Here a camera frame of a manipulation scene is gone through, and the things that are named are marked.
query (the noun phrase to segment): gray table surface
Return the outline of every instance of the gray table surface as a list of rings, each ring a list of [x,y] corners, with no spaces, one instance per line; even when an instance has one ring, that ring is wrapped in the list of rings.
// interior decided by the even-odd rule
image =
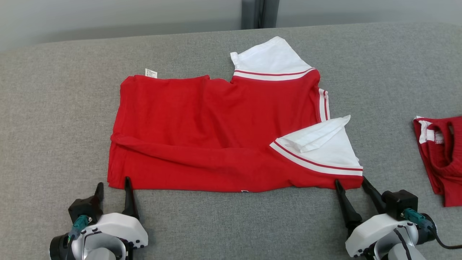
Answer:
[[[47,259],[71,228],[68,206],[105,183],[104,211],[122,211],[108,188],[110,134],[120,83],[145,68],[159,78],[231,79],[232,51],[281,36],[321,73],[332,118],[346,126],[364,175],[383,192],[406,189],[462,243],[461,207],[432,192],[412,128],[416,115],[462,114],[462,29],[444,24],[359,24],[48,43],[0,53],[0,255]],[[347,192],[367,219],[373,204]],[[135,259],[349,259],[335,191],[136,191],[150,244]],[[427,259],[462,259],[436,242]]]

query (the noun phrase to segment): red and white stripe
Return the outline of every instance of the red and white stripe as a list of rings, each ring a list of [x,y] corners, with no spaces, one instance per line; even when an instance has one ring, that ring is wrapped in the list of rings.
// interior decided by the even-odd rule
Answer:
[[[432,124],[431,122],[428,122],[424,120],[425,118],[417,116],[414,118],[414,120],[417,120],[420,124],[420,137],[419,137],[419,143],[425,143],[427,141],[432,141],[438,144],[444,143],[444,137],[443,133],[439,130],[431,130],[428,129],[428,127]]]
[[[319,89],[319,117],[321,122],[330,119],[329,96],[327,91]]]
[[[305,167],[307,169],[313,170],[318,173],[355,175],[355,176],[363,175],[362,166],[339,167],[339,166],[332,166],[332,165],[325,165],[325,164],[317,163],[317,162],[308,160],[306,158],[303,158],[300,155],[296,155],[295,153],[289,151],[288,149],[284,148],[283,145],[279,144],[277,140],[272,142],[269,146],[273,148],[276,152],[280,153],[285,158],[291,160],[292,162],[295,162],[302,167]]]
[[[308,70],[295,72],[295,73],[282,73],[282,74],[269,74],[269,73],[257,73],[250,72],[245,70],[235,70],[234,76],[254,79],[254,80],[270,80],[270,81],[279,81],[279,80],[294,80],[301,78],[308,74],[310,71],[315,70],[316,68],[309,68]]]

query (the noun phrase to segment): white wall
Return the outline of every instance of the white wall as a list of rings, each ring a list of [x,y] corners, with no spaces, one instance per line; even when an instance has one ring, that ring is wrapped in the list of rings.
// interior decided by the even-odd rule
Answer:
[[[240,0],[0,0],[0,50],[73,39],[240,29]]]
[[[74,39],[240,29],[241,0],[0,0],[0,51]],[[277,27],[462,25],[462,0],[280,0]]]
[[[280,0],[276,26],[395,21],[462,25],[462,0]]]

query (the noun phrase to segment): red garment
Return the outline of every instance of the red garment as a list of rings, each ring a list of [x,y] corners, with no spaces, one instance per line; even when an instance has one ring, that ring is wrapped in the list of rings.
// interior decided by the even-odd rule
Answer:
[[[318,88],[316,69],[279,37],[231,58],[231,82],[136,75],[121,84],[109,151],[111,187],[123,188],[125,176],[135,189],[334,189],[335,179],[347,189],[361,185],[362,167],[343,128],[349,117],[327,121],[328,96]],[[304,130],[321,122],[320,129]],[[298,139],[275,141],[297,130],[320,136],[302,138],[302,153],[292,147]],[[332,151],[330,139],[342,147]],[[324,143],[319,151],[329,155],[318,159]],[[345,156],[335,155],[342,151]]]
[[[428,178],[444,206],[462,206],[462,117],[414,119]]]

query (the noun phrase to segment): care label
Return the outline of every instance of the care label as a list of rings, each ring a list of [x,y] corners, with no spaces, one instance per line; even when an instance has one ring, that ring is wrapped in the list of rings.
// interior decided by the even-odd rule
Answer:
[[[148,68],[145,69],[145,76],[150,78],[157,78],[157,72],[150,70]]]

